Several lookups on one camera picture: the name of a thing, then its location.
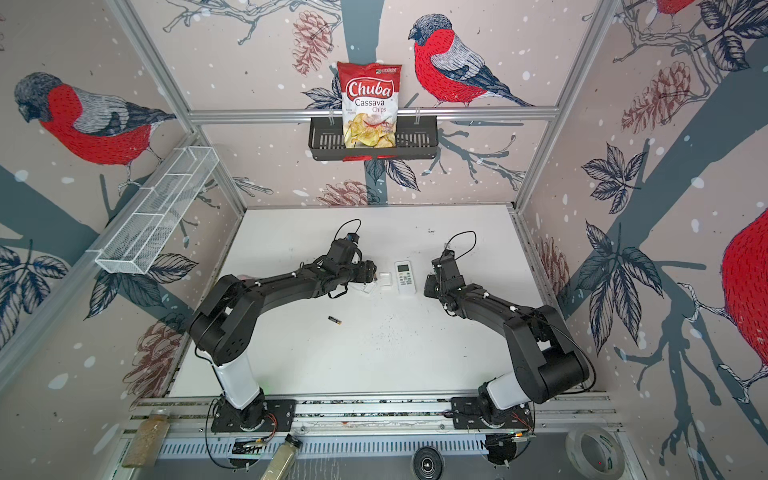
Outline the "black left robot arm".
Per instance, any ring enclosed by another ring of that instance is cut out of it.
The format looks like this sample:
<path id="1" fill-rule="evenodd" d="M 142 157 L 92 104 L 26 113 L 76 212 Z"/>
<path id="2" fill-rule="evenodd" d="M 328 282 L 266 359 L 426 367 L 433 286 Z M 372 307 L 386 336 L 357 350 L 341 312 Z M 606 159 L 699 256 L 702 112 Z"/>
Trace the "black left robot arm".
<path id="1" fill-rule="evenodd" d="M 213 431 L 255 431 L 269 416 L 246 350 L 261 314 L 289 303 L 327 296 L 338 288 L 374 282 L 377 266 L 364 260 L 359 235 L 331 242 L 329 251 L 282 275 L 261 279 L 221 277 L 194 313 L 187 331 L 195 354 L 210 363 L 222 389 Z"/>

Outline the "white battery cover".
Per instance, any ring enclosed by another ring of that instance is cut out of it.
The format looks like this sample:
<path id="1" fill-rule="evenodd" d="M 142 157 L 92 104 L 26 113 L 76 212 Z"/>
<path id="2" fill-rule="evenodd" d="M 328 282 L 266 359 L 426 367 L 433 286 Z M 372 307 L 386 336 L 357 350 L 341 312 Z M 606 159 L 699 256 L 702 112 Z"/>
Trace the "white battery cover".
<path id="1" fill-rule="evenodd" d="M 392 276 L 389 272 L 381 272 L 377 276 L 377 281 L 380 283 L 381 286 L 391 286 L 392 285 Z"/>

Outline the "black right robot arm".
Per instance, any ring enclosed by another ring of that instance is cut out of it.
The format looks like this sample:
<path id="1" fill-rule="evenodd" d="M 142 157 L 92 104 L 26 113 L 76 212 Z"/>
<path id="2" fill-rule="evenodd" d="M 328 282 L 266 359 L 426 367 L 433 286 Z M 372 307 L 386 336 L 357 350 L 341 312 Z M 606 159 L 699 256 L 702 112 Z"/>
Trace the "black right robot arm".
<path id="1" fill-rule="evenodd" d="M 448 315 L 477 322 L 506 341 L 511 371 L 478 388 L 475 410 L 483 424 L 501 428 L 514 418 L 526 425 L 517 407 L 543 404 L 596 379 L 591 360 L 557 309 L 514 304 L 478 284 L 467 284 L 457 260 L 455 251 L 447 247 L 432 261 L 424 295 L 437 300 Z"/>

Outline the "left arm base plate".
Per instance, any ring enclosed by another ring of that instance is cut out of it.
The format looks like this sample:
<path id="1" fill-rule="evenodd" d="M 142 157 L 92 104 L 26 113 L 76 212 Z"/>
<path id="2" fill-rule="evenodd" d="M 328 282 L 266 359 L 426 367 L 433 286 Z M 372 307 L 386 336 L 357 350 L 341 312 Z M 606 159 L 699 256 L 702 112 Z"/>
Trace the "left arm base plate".
<path id="1" fill-rule="evenodd" d="M 217 399 L 211 413 L 213 433 L 289 432 L 296 410 L 296 401 L 256 400 L 243 410 L 231 406 L 226 399 Z"/>

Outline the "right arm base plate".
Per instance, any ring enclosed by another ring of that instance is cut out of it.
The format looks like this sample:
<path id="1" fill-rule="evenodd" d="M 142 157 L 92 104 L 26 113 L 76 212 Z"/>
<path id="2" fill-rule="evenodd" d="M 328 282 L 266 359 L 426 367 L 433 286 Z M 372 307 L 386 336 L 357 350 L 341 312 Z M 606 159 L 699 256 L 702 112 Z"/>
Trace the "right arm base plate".
<path id="1" fill-rule="evenodd" d="M 498 409 L 484 396 L 452 397 L 450 408 L 443 412 L 457 430 L 522 429 L 532 430 L 534 420 L 526 404 Z"/>

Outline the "white remote control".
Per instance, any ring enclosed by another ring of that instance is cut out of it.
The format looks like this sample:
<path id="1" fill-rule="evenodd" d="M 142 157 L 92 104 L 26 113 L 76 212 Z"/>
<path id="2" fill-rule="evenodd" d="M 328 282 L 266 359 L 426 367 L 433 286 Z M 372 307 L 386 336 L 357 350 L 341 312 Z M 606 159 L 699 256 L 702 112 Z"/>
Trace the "white remote control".
<path id="1" fill-rule="evenodd" d="M 413 267 L 410 261 L 395 263 L 395 276 L 400 295 L 415 295 L 417 292 Z"/>
<path id="2" fill-rule="evenodd" d="M 363 286 L 362 292 L 365 294 L 372 294 L 374 291 L 379 289 L 382 286 L 382 283 L 379 280 L 374 280 L 370 283 L 367 283 Z"/>

